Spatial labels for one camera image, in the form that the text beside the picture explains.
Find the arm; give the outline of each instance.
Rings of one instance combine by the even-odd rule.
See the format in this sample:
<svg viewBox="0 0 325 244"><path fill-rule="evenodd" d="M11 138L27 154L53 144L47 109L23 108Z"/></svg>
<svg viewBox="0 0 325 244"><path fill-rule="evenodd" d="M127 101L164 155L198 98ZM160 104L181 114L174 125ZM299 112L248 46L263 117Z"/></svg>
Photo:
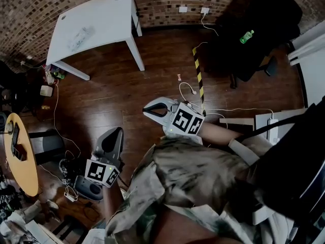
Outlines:
<svg viewBox="0 0 325 244"><path fill-rule="evenodd" d="M106 223L115 214L119 206L123 202L122 193L117 181L111 188L103 187L103 199L104 199L104 216Z"/></svg>
<svg viewBox="0 0 325 244"><path fill-rule="evenodd" d="M228 130L211 123L203 122L198 136L202 137L205 141L217 144L228 145L230 140L239 137L241 134L232 130Z"/></svg>

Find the power outlet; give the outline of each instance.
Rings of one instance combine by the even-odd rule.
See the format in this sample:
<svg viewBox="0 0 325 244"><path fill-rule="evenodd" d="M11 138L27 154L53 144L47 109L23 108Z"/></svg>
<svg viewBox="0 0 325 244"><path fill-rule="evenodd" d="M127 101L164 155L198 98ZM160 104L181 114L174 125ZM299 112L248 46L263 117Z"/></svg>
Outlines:
<svg viewBox="0 0 325 244"><path fill-rule="evenodd" d="M207 8L207 7L202 7L201 8L201 14L208 14L209 13L209 8Z"/></svg>
<svg viewBox="0 0 325 244"><path fill-rule="evenodd" d="M180 13L186 13L187 12L187 6L180 6L179 7L179 12Z"/></svg>

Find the desk leg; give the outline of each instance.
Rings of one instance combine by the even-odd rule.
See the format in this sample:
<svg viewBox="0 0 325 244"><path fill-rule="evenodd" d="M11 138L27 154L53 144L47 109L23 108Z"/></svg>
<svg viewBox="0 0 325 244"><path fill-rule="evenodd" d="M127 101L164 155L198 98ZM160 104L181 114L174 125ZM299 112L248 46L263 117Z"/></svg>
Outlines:
<svg viewBox="0 0 325 244"><path fill-rule="evenodd" d="M132 20L133 20L134 26L137 29L138 36L142 36L140 21L137 16L137 8L136 8L136 4L135 4L134 0L132 0L131 14L132 14Z"/></svg>
<svg viewBox="0 0 325 244"><path fill-rule="evenodd" d="M59 67L59 68L61 68L61 69L63 69L63 70L65 70L65 71L67 71L67 72L70 72L70 73L76 75L79 78L82 78L84 80L90 80L89 75L77 70L76 68L73 68L72 66L64 63L61 60L58 60L57 62L52 63L52 64Z"/></svg>
<svg viewBox="0 0 325 244"><path fill-rule="evenodd" d="M140 69L140 71L144 71L144 65L143 65L143 62L141 60L141 56L139 54L139 51L138 51L138 48L137 48L137 45L133 39L133 36L131 36L131 38L127 39L126 40L126 43L128 45L128 48L130 49L132 55L133 55L133 58L136 60L136 63L138 64L138 67Z"/></svg>

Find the wooden floor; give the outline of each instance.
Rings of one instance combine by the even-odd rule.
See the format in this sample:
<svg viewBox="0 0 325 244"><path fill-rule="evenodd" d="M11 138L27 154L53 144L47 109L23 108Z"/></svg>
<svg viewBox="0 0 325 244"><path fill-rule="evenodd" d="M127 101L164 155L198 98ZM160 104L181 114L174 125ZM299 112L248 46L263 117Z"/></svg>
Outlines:
<svg viewBox="0 0 325 244"><path fill-rule="evenodd" d="M139 71L125 43L107 45L69 57L65 61L90 75L91 80L84 81L68 74L60 82L55 120L57 128L63 136L74 140L80 147L81 158L89 158L102 133L116 126L123 127L125 134L121 157L125 167L122 178L129 183L133 170L145 152L164 135L160 125L142 114L142 108L158 97L181 100L177 74L198 91L191 50L209 35L209 30L144 32L143 37L135 38L145 65L144 72ZM204 50L203 44L198 48L199 54L203 55ZM229 77L203 72L206 108L270 108L273 111L302 108L304 104L297 70L290 67L283 50L275 50L273 54L278 59L275 76L268 77L264 72L255 73L248 82L239 81L237 89L230 89ZM182 91L189 101L200 101L199 93L192 95L186 86ZM29 132L53 128L56 100L57 89L44 102L44 105L50 106L49 110L39 111L38 118L23 118ZM218 111L225 117L254 117L267 112ZM207 119L215 122L218 116L211 115ZM67 148L78 155L79 151L71 143L66 143ZM49 192L49 198L56 195L57 200L56 188L59 183L41 168L38 170L43 191ZM64 202L62 206L66 207L64 214L77 216L88 227L93 225L81 212L76 211L75 204L63 200L62 189L60 194L60 200Z"/></svg>

